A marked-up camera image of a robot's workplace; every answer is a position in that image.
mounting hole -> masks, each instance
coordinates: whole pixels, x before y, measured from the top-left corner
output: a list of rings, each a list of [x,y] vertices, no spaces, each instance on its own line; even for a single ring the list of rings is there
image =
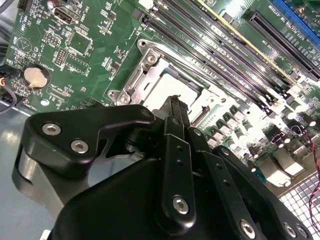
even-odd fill
[[[299,233],[304,237],[304,238],[308,238],[308,234],[307,232],[300,226],[300,225],[296,225],[296,228],[298,229]]]
[[[227,186],[227,187],[230,187],[230,183],[227,181],[227,180],[223,180],[223,183]]]
[[[180,166],[180,167],[183,167],[184,166],[184,162],[181,161],[181,160],[177,160],[176,163]]]
[[[291,237],[293,238],[297,237],[295,230],[288,223],[285,222],[283,225],[284,225],[284,229]]]
[[[140,42],[140,47],[145,48],[146,47],[146,42],[145,41],[141,41]]]
[[[220,170],[224,169],[219,163],[216,164],[216,167]]]

ram slot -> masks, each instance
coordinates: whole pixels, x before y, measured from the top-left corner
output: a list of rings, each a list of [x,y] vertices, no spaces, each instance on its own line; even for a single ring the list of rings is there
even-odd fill
[[[171,4],[175,4],[181,10],[186,11],[188,15],[192,16],[192,13],[188,9],[186,9],[179,1],[177,0],[165,0],[165,1],[170,2]],[[193,7],[193,9],[199,14],[198,19],[201,19],[201,18],[205,19],[206,22],[210,23],[212,26],[219,29],[227,38],[229,38],[230,40],[234,40],[233,43],[244,54],[253,58],[260,66],[264,67],[265,70],[269,72],[275,79],[283,83],[285,86],[291,85],[291,83],[289,83],[286,79],[278,75],[278,73],[273,68],[271,68],[267,63],[265,63],[264,60],[260,59],[252,49],[248,48],[242,42],[239,42],[239,40],[227,30],[226,26],[223,23],[217,21],[216,18],[210,15],[207,11],[204,11],[203,7],[197,1],[184,0],[184,2],[186,2],[189,6]]]
[[[303,74],[314,80],[320,80],[320,70],[313,65],[295,46],[293,46],[276,28],[274,28],[260,13],[255,12],[248,22],[273,45],[279,52],[287,56],[288,60]]]
[[[183,6],[179,7],[180,4],[179,3],[178,3],[179,5],[176,4],[176,1],[174,1],[174,0],[171,0],[171,1],[162,0],[162,2],[164,4],[166,4],[168,7],[170,7],[170,9],[172,9],[175,13],[177,13],[181,17],[183,17],[184,20],[187,21],[198,32],[200,32],[202,34],[205,34],[214,44],[219,46],[228,55],[230,55],[233,59],[235,59],[237,63],[240,63],[249,72],[253,73],[259,79],[261,79],[263,81],[263,83],[265,85],[267,85],[269,88],[273,89],[276,93],[278,93],[279,95],[283,96],[285,99],[290,96],[288,93],[286,93],[286,91],[282,87],[280,87],[275,82],[272,82],[269,79],[269,77],[266,75],[265,72],[263,72],[260,68],[258,68],[250,60],[248,60],[245,57],[243,57],[243,55],[245,54],[247,56],[251,56],[255,60],[256,60],[256,58],[258,58],[255,54],[253,54],[247,48],[245,48],[245,46],[241,45],[240,47],[237,46],[238,49],[235,48],[231,43],[229,43],[223,37],[221,37],[220,35],[216,34],[213,31],[211,31],[210,29],[206,28],[202,23],[199,22],[199,20],[196,17],[193,16],[193,13],[190,12],[188,9],[186,9]]]
[[[151,27],[156,32],[164,35],[166,38],[174,42],[177,46],[183,48],[187,53],[189,53],[195,60],[197,60],[200,64],[215,74],[220,80],[228,82],[235,90],[239,91],[246,98],[250,99],[253,103],[257,104],[261,109],[267,108],[267,106],[253,93],[248,91],[244,86],[242,86],[237,81],[230,79],[230,77],[221,69],[219,69],[216,65],[212,64],[208,59],[206,59],[203,55],[195,51],[189,44],[185,41],[181,40],[179,37],[176,37],[176,34],[171,30],[164,27],[163,24],[159,23],[159,21],[154,20],[152,18],[143,20],[149,27]]]
[[[272,106],[273,103],[277,101],[277,99],[274,96],[270,95],[265,89],[263,89],[262,86],[253,81],[250,77],[246,76],[246,73],[244,73],[237,65],[224,60],[225,56],[222,55],[220,52],[216,51],[211,45],[206,43],[204,40],[202,40],[197,35],[197,32],[189,31],[188,26],[183,26],[181,22],[175,19],[174,16],[165,11],[164,8],[161,6],[158,7],[158,15],[159,17],[169,21],[176,29],[180,30],[182,33],[185,33],[194,43],[198,44],[208,56],[214,58],[214,60],[217,61],[218,64],[223,66],[229,73],[231,73],[233,76],[235,76],[242,82],[248,84],[248,86],[251,89],[255,90],[260,95],[265,97],[270,106]]]

pcie slot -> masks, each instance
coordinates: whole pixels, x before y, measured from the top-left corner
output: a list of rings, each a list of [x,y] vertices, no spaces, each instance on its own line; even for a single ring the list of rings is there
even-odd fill
[[[206,36],[213,43],[215,43],[217,46],[219,46],[221,49],[223,49],[226,53],[228,53],[231,57],[236,59],[238,62],[242,63],[243,66],[248,66],[250,68],[250,71],[253,72],[258,78],[263,80],[264,84],[266,84],[268,87],[272,88],[274,91],[276,91],[279,95],[283,96],[284,98],[289,96],[282,87],[277,85],[275,82],[272,82],[271,80],[269,80],[269,77],[266,75],[265,72],[261,71],[256,65],[254,65],[248,59],[241,57],[241,55],[243,54],[241,51],[239,51],[237,49],[234,50],[235,49],[234,46],[231,45],[228,41],[226,41],[223,37],[219,36],[218,34],[216,34],[215,32],[213,32],[211,30],[208,30],[205,26],[203,26],[203,24],[201,24],[199,22],[199,20],[193,16],[193,13],[190,12],[188,9],[186,9],[183,5],[180,5],[175,0],[171,0],[171,1],[162,0],[162,2],[164,4],[166,4],[168,7],[170,7],[170,9],[172,9],[175,13],[177,13],[181,17],[183,17],[184,20],[187,21],[191,26],[193,26],[194,29],[196,29],[197,31],[199,31],[201,33],[206,34]],[[244,52],[244,54],[251,56],[253,59],[255,59],[260,64],[261,64],[261,62],[263,62],[254,53],[252,53],[248,49],[246,49],[245,46],[241,45],[238,47],[239,47],[239,49],[241,49]]]
[[[170,0],[170,2],[175,3],[177,6],[179,6],[181,9],[186,9],[183,5],[181,5],[178,1],[176,0]],[[234,37],[226,28],[226,26],[224,26],[223,23],[217,21],[212,15],[210,15],[207,11],[203,10],[203,7],[194,0],[184,0],[184,2],[186,2],[189,6],[192,6],[193,9],[199,14],[199,16],[201,16],[202,18],[204,18],[208,23],[210,23],[212,26],[216,27],[217,29],[219,29],[226,37],[228,37],[229,39],[234,39],[235,42],[234,43],[238,43],[236,44],[241,51],[243,51],[245,54],[249,55],[250,57],[252,57],[259,65],[261,65],[262,67],[264,67],[270,74],[272,74],[272,76],[274,78],[276,78],[277,80],[279,80],[280,82],[282,82],[284,85],[286,86],[290,86],[291,83],[289,83],[286,79],[284,79],[283,77],[279,76],[278,73],[272,69],[267,63],[265,63],[262,59],[260,59],[256,53],[251,50],[250,48],[248,48],[247,46],[243,45],[242,43],[240,43],[238,41],[238,39],[236,37]]]
[[[310,40],[310,42],[320,48],[320,38],[310,29],[310,27],[308,27],[306,23],[304,23],[303,20],[300,19],[300,17],[284,2],[284,0],[272,0],[271,2],[278,11],[286,16],[286,18]]]
[[[320,70],[299,52],[277,29],[275,29],[263,16],[255,12],[248,20],[258,32],[262,33],[278,51],[288,57],[288,60],[302,71],[308,78],[319,81]]]
[[[174,18],[170,13],[166,12],[161,6],[158,7],[158,14],[163,17],[164,19],[168,20],[172,25],[174,25],[177,29],[185,33],[193,42],[198,44],[202,47],[202,49],[206,52],[208,56],[211,56],[214,58],[214,60],[217,61],[218,64],[223,66],[228,72],[230,72],[232,75],[236,76],[241,81],[248,84],[253,90],[260,93],[262,96],[266,98],[269,105],[272,105],[273,102],[276,102],[277,99],[270,95],[266,90],[262,88],[259,84],[257,84],[255,81],[253,81],[250,77],[247,77],[246,74],[238,68],[235,64],[231,64],[230,61],[224,60],[224,55],[222,55],[220,52],[215,51],[215,49],[210,46],[208,43],[206,43],[204,40],[202,40],[196,32],[190,32],[188,30],[187,26],[183,26],[181,22],[179,22],[177,19]]]
[[[220,80],[228,82],[235,90],[240,92],[242,95],[250,99],[253,103],[255,103],[261,110],[265,111],[267,114],[271,113],[270,109],[253,93],[248,91],[244,86],[242,86],[237,81],[234,81],[233,79],[230,79],[230,77],[223,71],[221,71],[217,66],[212,64],[210,61],[208,61],[203,55],[196,52],[189,44],[187,44],[185,41],[181,40],[179,37],[176,37],[176,35],[170,31],[169,29],[165,28],[162,24],[160,24],[158,21],[150,18],[145,21],[146,24],[149,25],[152,29],[155,31],[158,31],[162,35],[166,36],[168,39],[173,41],[177,46],[180,46],[183,48],[186,52],[188,52],[196,61],[201,63],[205,68],[207,68],[209,71],[211,71],[213,74],[215,74]],[[217,84],[215,81],[210,80],[212,84]]]

metal bracket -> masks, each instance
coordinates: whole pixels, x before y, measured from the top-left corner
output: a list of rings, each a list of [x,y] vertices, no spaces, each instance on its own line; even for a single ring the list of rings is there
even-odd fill
[[[196,204],[190,145],[184,141],[184,125],[172,115],[164,121],[161,147],[163,169],[155,217],[168,234],[185,234],[196,222]]]
[[[54,219],[70,199],[89,188],[87,176],[64,178],[28,157],[24,149],[13,170],[12,180],[20,192],[46,207]]]
[[[233,235],[238,239],[261,240],[261,232],[252,220],[224,161],[211,153],[205,136],[197,128],[189,127],[188,134],[198,167],[219,196]]]

metal mesh panel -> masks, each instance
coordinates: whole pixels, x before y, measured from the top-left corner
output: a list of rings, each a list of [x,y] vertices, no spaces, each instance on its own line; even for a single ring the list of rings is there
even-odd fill
[[[317,174],[312,175],[306,181],[295,187],[280,200],[284,205],[309,229],[314,240],[320,240],[320,232],[318,232],[311,223],[308,201],[311,193],[318,184]],[[313,197],[312,213],[316,221],[320,222],[320,192]]]

